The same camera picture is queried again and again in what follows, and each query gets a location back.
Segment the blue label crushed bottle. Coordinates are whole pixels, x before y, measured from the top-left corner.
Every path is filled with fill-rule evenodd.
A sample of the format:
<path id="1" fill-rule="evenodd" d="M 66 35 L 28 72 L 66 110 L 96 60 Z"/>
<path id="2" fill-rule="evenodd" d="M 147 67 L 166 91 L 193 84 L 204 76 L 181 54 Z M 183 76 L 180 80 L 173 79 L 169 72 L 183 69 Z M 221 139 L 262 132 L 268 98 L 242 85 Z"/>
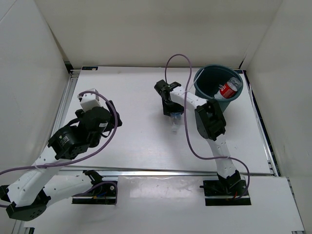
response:
<path id="1" fill-rule="evenodd" d="M 171 113 L 170 118 L 171 118 L 171 122 L 172 122 L 172 133 L 173 134 L 177 134 L 179 127 L 180 127 L 180 123 L 181 123 L 181 113 Z"/>

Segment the red label plastic bottle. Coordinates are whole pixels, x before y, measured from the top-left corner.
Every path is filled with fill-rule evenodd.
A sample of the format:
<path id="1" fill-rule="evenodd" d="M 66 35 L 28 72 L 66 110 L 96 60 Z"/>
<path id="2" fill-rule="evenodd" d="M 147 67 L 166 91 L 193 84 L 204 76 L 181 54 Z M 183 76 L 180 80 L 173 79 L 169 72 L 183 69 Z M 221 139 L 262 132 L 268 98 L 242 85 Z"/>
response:
<path id="1" fill-rule="evenodd" d="M 243 83 L 236 77 L 230 78 L 218 92 L 214 95 L 215 99 L 230 99 L 243 86 Z"/>

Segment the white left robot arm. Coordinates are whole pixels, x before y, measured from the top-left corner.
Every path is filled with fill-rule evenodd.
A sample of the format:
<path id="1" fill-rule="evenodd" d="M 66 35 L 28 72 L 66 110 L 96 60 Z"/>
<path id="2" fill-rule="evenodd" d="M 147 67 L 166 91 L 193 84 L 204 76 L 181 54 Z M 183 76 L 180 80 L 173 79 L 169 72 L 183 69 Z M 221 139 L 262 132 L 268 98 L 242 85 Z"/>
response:
<path id="1" fill-rule="evenodd" d="M 88 101 L 76 110 L 76 118 L 60 128 L 49 139 L 47 148 L 25 173 L 10 185 L 0 187 L 0 198 L 8 202 L 4 208 L 10 219 L 31 221 L 42 215 L 52 204 L 75 196 L 117 194 L 115 181 L 106 181 L 95 170 L 85 170 L 79 176 L 64 181 L 51 179 L 62 167 L 99 145 L 101 138 L 112 139 L 122 125 L 111 100 L 106 107 L 99 101 Z"/>

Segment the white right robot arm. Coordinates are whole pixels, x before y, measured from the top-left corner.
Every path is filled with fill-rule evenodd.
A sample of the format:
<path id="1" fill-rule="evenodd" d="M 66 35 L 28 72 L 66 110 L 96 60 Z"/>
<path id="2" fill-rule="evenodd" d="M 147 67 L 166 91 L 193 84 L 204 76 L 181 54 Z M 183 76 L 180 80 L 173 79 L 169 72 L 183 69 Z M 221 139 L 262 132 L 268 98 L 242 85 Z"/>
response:
<path id="1" fill-rule="evenodd" d="M 196 129 L 208 142 L 213 154 L 211 159 L 216 162 L 219 190 L 225 195 L 239 193 L 241 176 L 226 144 L 226 121 L 218 102 L 208 101 L 194 94 L 188 96 L 178 82 L 168 84 L 162 79 L 154 89 L 162 98 L 164 115 L 185 115 L 187 110 L 194 113 Z"/>

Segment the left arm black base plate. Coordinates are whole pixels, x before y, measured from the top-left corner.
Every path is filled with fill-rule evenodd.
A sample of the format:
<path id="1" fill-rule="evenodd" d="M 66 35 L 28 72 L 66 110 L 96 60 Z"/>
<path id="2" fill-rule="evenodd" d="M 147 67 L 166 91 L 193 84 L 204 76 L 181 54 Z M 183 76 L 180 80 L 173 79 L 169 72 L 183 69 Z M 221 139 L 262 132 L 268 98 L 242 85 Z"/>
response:
<path id="1" fill-rule="evenodd" d="M 72 204 L 79 205 L 116 205 L 117 203 L 117 178 L 113 180 L 102 176 L 89 175 L 91 190 L 81 195 L 72 197 Z"/>

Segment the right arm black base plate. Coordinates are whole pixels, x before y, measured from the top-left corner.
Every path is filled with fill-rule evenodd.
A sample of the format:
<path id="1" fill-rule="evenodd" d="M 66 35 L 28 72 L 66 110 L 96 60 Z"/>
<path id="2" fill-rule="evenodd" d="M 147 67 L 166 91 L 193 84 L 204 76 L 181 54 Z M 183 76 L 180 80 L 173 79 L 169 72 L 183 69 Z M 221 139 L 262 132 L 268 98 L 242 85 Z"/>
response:
<path id="1" fill-rule="evenodd" d="M 205 206 L 250 206 L 249 192 L 245 192 L 246 181 L 241 180 L 227 191 L 219 180 L 204 180 L 199 186 L 203 189 Z"/>

